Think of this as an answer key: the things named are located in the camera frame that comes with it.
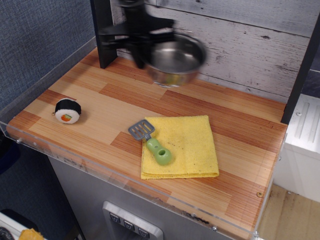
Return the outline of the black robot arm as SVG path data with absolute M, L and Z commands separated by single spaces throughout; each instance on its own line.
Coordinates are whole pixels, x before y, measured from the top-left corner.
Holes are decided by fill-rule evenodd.
M 143 0 L 120 0 L 119 5 L 124 11 L 125 21 L 98 31 L 101 46 L 105 50 L 129 50 L 136 66 L 142 69 L 146 50 L 175 39 L 175 21 L 150 15 Z

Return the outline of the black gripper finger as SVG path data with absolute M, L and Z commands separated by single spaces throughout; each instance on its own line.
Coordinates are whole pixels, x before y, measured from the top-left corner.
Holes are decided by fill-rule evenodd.
M 145 67 L 145 63 L 142 59 L 142 48 L 136 44 L 129 45 L 129 51 L 132 55 L 132 58 L 139 69 L 143 69 Z
M 143 61 L 145 63 L 150 63 L 152 61 L 156 44 L 157 41 L 155 38 L 145 38 L 143 40 Z

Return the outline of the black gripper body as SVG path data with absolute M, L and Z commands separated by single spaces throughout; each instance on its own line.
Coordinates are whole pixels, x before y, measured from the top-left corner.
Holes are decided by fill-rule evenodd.
M 107 49 L 123 49 L 130 47 L 130 44 L 144 45 L 145 38 L 156 39 L 156 43 L 170 42 L 174 40 L 174 32 L 159 32 L 157 30 L 173 29 L 173 19 L 151 16 L 148 13 L 128 16 L 121 24 L 104 28 L 99 33 L 105 36 L 114 36 L 114 40 L 103 43 Z

